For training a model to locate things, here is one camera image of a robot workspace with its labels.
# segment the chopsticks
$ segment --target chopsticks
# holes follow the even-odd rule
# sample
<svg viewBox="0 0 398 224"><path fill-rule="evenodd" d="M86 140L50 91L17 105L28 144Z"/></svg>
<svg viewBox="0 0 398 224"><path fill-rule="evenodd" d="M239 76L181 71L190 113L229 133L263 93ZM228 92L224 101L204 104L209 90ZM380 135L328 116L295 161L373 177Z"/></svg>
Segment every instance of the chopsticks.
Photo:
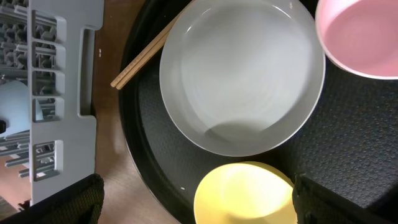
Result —
<svg viewBox="0 0 398 224"><path fill-rule="evenodd" d="M127 82L164 46L170 30L185 8L148 44L147 47L112 81L111 86L121 90Z"/></svg>

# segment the dish rack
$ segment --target dish rack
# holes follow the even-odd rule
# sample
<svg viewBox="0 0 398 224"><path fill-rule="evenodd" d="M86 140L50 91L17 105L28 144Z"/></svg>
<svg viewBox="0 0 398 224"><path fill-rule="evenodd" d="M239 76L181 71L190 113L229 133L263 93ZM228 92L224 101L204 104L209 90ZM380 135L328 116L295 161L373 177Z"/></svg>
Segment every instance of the dish rack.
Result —
<svg viewBox="0 0 398 224"><path fill-rule="evenodd" d="M17 80L30 91L30 130L0 138L0 156L12 157L6 167L25 166L31 205L94 172L91 84L103 10L103 0L0 0L0 85Z"/></svg>

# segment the black tray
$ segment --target black tray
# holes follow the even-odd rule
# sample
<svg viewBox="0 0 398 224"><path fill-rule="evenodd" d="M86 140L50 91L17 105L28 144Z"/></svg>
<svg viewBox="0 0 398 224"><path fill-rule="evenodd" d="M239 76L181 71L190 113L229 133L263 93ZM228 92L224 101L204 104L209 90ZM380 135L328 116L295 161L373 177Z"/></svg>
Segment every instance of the black tray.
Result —
<svg viewBox="0 0 398 224"><path fill-rule="evenodd" d="M146 1L121 68L189 1ZM302 2L314 15L317 1ZM397 81L362 78L327 61L317 107L292 139L260 155L225 157L198 148L174 126L160 94L160 56L161 52L120 91L120 114L144 182L179 222L195 222L193 198L199 182L215 167L231 162L264 162L290 178L306 172L324 187L370 209L377 209L382 196L398 186Z"/></svg>

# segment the wooden table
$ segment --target wooden table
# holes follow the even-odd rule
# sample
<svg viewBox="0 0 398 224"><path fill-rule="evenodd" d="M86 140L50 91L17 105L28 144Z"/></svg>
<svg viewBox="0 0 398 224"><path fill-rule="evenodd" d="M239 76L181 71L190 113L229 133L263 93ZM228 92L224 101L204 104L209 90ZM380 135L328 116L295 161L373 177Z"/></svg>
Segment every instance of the wooden table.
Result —
<svg viewBox="0 0 398 224"><path fill-rule="evenodd" d="M105 181L99 223L178 223L150 194L130 158L119 117L118 91L124 45L144 0L105 0L104 24L96 33L93 108L97 118L95 172Z"/></svg>

